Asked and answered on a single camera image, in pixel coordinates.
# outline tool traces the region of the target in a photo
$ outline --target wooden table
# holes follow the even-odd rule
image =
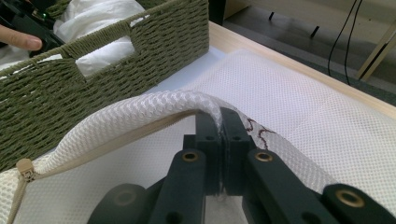
[[[209,36],[210,45],[225,53],[231,53],[238,49],[248,49],[261,55],[262,57],[268,58],[276,63],[288,67],[289,69],[320,81],[334,90],[339,91],[365,105],[368,105],[393,119],[396,119],[395,106],[389,105],[362,91],[358,91],[347,84],[328,77],[315,69],[312,69],[302,63],[298,63],[291,58],[288,58],[274,50],[268,49],[263,45],[260,45],[230,30],[216,25],[213,22],[209,23]]]

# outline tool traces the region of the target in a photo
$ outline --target white cloth inside basket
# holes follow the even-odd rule
[[[68,43],[144,10],[134,0],[72,0],[55,22],[54,33]],[[131,39],[125,36],[77,59],[76,64],[82,75],[89,76],[133,52]],[[0,70],[28,58],[26,50],[6,46],[0,49]]]

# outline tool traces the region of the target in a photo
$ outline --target green woven basket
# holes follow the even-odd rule
[[[91,113],[141,94],[208,51],[206,0],[138,2],[144,13],[0,71],[1,171],[56,147]],[[134,54],[89,77],[79,72],[76,59],[127,35]],[[43,61],[57,54],[63,58]]]

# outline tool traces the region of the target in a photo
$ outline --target finger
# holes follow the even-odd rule
[[[0,25],[0,42],[28,50],[39,50],[42,46],[39,38],[8,29],[2,25]]]

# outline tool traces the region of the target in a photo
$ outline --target brass insert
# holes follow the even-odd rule
[[[335,192],[335,196],[342,203],[349,205],[351,207],[359,208],[364,206],[363,198],[351,190],[339,189]]]
[[[255,157],[258,161],[272,161],[273,159],[273,157],[266,152],[259,152]]]

